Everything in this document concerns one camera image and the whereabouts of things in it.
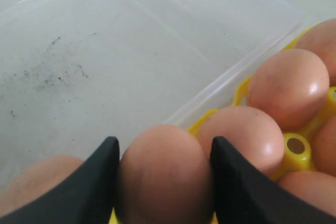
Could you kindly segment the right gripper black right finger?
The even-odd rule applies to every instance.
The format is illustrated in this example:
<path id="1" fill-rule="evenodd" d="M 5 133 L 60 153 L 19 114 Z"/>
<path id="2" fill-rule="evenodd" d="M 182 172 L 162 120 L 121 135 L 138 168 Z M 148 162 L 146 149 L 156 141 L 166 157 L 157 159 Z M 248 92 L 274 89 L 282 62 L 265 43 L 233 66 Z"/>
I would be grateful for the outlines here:
<path id="1" fill-rule="evenodd" d="M 335 223 L 335 217 L 279 187 L 222 136 L 213 139 L 210 162 L 218 223 Z"/>

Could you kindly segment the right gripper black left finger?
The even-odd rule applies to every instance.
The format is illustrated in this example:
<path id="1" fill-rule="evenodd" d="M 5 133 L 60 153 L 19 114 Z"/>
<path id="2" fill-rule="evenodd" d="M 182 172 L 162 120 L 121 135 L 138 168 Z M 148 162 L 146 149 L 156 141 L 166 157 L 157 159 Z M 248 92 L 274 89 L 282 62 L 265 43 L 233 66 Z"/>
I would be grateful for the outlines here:
<path id="1" fill-rule="evenodd" d="M 107 137 L 68 178 L 1 217 L 1 223 L 108 223 L 119 158 L 118 139 Z"/>

